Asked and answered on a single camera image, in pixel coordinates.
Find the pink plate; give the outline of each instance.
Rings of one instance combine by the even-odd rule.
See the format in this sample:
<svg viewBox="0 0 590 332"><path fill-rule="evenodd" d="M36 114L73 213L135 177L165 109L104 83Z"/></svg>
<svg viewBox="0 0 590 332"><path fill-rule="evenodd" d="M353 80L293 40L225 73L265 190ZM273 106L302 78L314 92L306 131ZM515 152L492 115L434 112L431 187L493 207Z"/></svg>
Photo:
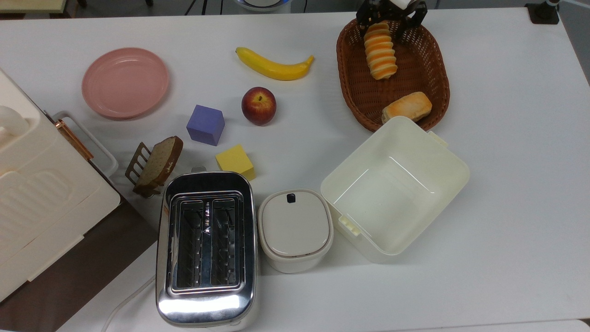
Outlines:
<svg viewBox="0 0 590 332"><path fill-rule="evenodd" d="M168 70L156 54L120 48L90 65L82 80L82 96L101 115L129 119L156 106L168 82Z"/></svg>

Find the brown basket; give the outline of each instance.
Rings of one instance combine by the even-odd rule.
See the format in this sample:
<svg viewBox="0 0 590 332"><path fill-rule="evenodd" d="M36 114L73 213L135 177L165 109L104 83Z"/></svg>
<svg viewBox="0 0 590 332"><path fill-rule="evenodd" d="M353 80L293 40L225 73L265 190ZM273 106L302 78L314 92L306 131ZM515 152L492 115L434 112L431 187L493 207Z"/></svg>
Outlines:
<svg viewBox="0 0 590 332"><path fill-rule="evenodd" d="M389 22L391 36L399 21ZM450 91L437 41L424 28L407 30L393 40L398 71L386 80L375 80L366 62L365 46L356 19L348 23L336 43L342 95L356 120L366 129L381 127L381 112L390 103L412 92L424 92L432 111L417 124L426 130L436 125L448 108Z"/></svg>

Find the bread roll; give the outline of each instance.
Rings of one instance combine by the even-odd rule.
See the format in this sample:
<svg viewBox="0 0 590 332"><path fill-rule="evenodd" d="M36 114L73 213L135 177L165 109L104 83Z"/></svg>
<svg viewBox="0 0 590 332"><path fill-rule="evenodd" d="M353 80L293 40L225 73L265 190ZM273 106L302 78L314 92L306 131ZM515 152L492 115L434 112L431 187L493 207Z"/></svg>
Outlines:
<svg viewBox="0 0 590 332"><path fill-rule="evenodd" d="M395 64L394 44L385 22L371 25L364 36L365 54L371 76L376 80L388 79L398 70Z"/></svg>
<svg viewBox="0 0 590 332"><path fill-rule="evenodd" d="M133 192L148 198L158 194L156 190L172 173L174 166L182 152L182 140L178 136L168 137L153 146L152 153L137 179Z"/></svg>
<svg viewBox="0 0 590 332"><path fill-rule="evenodd" d="M387 122L394 116L405 116L414 122L427 116L432 109L432 103L423 92L410 93L392 102L383 109L381 121Z"/></svg>

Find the robotic arm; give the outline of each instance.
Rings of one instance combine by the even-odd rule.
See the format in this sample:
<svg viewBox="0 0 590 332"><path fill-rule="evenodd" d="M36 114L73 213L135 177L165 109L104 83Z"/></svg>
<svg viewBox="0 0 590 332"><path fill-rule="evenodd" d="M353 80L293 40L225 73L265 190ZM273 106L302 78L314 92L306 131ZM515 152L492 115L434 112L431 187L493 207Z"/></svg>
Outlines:
<svg viewBox="0 0 590 332"><path fill-rule="evenodd" d="M400 21L401 24L395 33L395 39L399 39L406 29L419 27L426 16L426 3L424 0L364 0L356 12L356 20L359 24L360 35L364 36L367 28L384 20Z"/></svg>

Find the container lid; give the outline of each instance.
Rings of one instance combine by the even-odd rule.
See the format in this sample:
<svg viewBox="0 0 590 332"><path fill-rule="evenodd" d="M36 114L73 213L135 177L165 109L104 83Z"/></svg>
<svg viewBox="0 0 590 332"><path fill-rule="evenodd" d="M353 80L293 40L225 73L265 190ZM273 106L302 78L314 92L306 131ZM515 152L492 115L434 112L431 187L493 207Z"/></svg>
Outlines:
<svg viewBox="0 0 590 332"><path fill-rule="evenodd" d="M314 191L281 191L267 198L261 209L261 240L273 254L284 258L312 255L329 243L330 212Z"/></svg>

